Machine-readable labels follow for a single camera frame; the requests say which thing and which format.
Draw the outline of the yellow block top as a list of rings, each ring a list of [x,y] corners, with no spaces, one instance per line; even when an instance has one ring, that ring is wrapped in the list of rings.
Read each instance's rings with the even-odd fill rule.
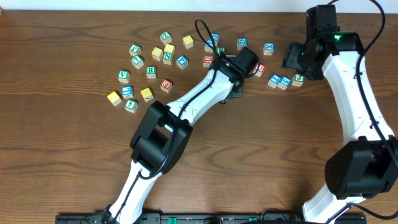
[[[191,35],[187,35],[183,38],[183,45],[186,49],[192,48],[194,46],[194,41]]]

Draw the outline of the red U block right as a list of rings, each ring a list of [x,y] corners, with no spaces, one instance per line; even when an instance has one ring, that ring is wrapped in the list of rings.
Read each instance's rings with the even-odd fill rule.
[[[262,63],[258,63],[254,68],[254,75],[257,77],[261,77],[264,73],[266,66]]]

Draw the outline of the blue D block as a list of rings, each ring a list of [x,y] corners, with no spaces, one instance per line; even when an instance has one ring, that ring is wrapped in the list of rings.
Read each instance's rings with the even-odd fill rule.
[[[248,40],[247,40],[247,38],[239,38],[238,40],[237,40],[237,44],[236,44],[236,46],[237,46],[237,50],[238,51],[240,51],[240,50],[242,50],[244,47],[246,47],[248,45]]]

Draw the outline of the blue block pair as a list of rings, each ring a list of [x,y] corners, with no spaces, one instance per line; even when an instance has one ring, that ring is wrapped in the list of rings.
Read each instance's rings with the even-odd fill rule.
[[[212,35],[213,40],[215,41],[215,44],[217,45],[220,40],[220,35],[216,34],[216,33],[212,33],[211,35]]]
[[[214,42],[211,39],[206,40],[204,47],[205,52],[213,53],[214,47]]]

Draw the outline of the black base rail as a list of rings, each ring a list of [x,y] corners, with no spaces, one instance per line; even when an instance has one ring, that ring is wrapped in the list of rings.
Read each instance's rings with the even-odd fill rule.
[[[299,215],[293,213],[282,213],[268,211],[263,215],[179,215],[179,214],[159,214],[143,213],[137,220],[137,224],[239,224],[239,223],[303,223]],[[56,224],[100,224],[105,223],[102,213],[89,215],[57,215]]]

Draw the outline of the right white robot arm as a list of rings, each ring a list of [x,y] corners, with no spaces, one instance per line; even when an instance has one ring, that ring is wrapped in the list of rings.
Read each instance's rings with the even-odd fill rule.
[[[304,43],[289,45],[282,67],[326,80],[343,127],[343,147],[325,164],[325,185],[301,208],[305,223],[336,223],[352,207],[390,191],[397,180],[397,138],[386,123],[366,72],[365,47],[343,32],[333,2],[306,12]]]

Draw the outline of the yellow block n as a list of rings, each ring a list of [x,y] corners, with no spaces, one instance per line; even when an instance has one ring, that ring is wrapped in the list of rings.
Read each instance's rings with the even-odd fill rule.
[[[164,52],[170,53],[170,54],[174,54],[175,53],[175,46],[172,44],[166,44],[164,47]]]
[[[154,60],[161,61],[163,59],[164,52],[162,49],[154,47],[151,55]]]

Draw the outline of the yellow block upper near N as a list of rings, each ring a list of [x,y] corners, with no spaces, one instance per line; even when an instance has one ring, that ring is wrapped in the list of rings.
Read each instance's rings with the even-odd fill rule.
[[[175,46],[172,44],[166,44],[164,47],[164,52],[170,53],[170,54],[174,54],[175,53]]]

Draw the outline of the blue L block left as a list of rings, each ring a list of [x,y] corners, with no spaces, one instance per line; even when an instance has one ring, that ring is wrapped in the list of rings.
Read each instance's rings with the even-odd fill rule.
[[[134,98],[132,86],[123,86],[121,94],[124,99]]]

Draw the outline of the blue P block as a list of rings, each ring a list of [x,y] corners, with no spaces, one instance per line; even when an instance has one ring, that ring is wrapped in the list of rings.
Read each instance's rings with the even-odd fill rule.
[[[176,59],[176,64],[181,70],[183,70],[188,66],[188,58],[186,58],[184,55],[181,55]]]

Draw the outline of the green B block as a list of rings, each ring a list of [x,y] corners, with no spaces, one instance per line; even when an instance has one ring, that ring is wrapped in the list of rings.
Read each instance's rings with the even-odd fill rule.
[[[225,55],[226,48],[225,47],[217,47],[216,51],[219,55]]]

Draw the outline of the green 4 block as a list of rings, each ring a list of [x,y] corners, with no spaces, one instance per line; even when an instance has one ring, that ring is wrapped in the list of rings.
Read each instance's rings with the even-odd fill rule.
[[[137,110],[137,102],[134,100],[127,100],[126,104],[124,105],[124,109],[131,113],[135,113]]]

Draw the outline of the green V block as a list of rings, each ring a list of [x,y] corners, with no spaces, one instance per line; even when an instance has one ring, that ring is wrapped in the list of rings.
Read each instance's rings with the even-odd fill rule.
[[[127,70],[120,70],[118,73],[118,80],[121,83],[129,83],[130,74]]]

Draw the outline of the yellow block lower left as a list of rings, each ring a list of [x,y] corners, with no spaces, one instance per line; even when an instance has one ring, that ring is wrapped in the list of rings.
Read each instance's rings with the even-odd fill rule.
[[[142,97],[143,97],[143,99],[144,99],[145,102],[148,102],[148,101],[154,99],[152,90],[151,90],[149,87],[147,87],[147,88],[141,90],[140,93],[141,93],[141,95],[142,95]]]

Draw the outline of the blue X block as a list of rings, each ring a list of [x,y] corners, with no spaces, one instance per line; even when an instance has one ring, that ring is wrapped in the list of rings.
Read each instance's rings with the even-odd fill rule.
[[[275,46],[272,42],[266,42],[263,47],[263,54],[264,55],[272,55],[274,53]]]

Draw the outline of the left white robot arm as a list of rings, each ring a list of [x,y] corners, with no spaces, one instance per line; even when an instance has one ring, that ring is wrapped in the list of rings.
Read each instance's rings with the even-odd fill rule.
[[[166,105],[155,101],[148,107],[130,142],[127,181],[118,199],[105,208],[102,223],[134,223],[140,217],[156,180],[181,158],[193,125],[212,106],[235,94],[258,62],[259,57],[247,47],[236,56],[221,54],[188,93]]]

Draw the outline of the blue block lower pair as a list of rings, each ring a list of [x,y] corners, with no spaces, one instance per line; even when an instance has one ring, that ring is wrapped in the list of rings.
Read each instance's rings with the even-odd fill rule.
[[[214,47],[214,42],[211,39],[206,40],[204,47],[205,52],[213,53]]]

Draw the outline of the green N block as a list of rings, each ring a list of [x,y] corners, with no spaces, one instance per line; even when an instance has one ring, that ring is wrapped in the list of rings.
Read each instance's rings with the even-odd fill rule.
[[[172,60],[173,60],[173,54],[168,53],[168,52],[164,52],[163,57],[162,57],[163,63],[166,64],[166,65],[171,65],[172,64]]]

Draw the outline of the green 7 block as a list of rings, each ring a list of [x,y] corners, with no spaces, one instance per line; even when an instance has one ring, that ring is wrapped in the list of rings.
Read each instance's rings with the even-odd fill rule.
[[[144,65],[144,61],[140,55],[134,56],[131,59],[131,63],[136,69],[140,69]]]

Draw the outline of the green Z block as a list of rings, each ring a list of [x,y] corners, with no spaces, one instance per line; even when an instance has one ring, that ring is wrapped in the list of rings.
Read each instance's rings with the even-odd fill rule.
[[[172,35],[168,31],[164,31],[163,33],[160,34],[160,41],[166,45],[171,43],[172,41]]]

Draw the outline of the green J block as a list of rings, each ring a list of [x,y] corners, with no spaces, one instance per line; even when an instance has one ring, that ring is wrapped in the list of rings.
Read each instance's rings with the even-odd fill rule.
[[[292,86],[302,86],[305,81],[305,77],[296,73],[292,79]]]

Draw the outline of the blue block top pair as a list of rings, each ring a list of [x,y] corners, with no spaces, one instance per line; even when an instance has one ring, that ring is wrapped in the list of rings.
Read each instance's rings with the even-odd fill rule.
[[[212,33],[211,35],[212,35],[213,40],[215,41],[215,44],[217,45],[220,40],[220,35],[216,34],[216,33]]]

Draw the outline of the yellow block far left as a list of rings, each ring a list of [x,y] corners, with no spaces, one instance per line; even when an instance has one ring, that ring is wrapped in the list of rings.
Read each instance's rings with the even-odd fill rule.
[[[122,102],[122,99],[120,98],[119,94],[116,91],[112,91],[108,96],[107,99],[114,105],[118,105],[120,102]]]

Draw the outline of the green R block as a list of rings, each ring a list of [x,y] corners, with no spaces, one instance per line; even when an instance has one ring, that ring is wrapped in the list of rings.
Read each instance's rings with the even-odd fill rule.
[[[146,68],[146,76],[148,79],[155,79],[157,74],[156,66],[148,66]]]

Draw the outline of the red E block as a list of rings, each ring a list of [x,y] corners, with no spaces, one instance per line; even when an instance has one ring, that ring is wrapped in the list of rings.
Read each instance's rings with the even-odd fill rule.
[[[169,93],[172,90],[172,87],[173,83],[168,79],[164,79],[160,84],[160,89],[166,93]]]

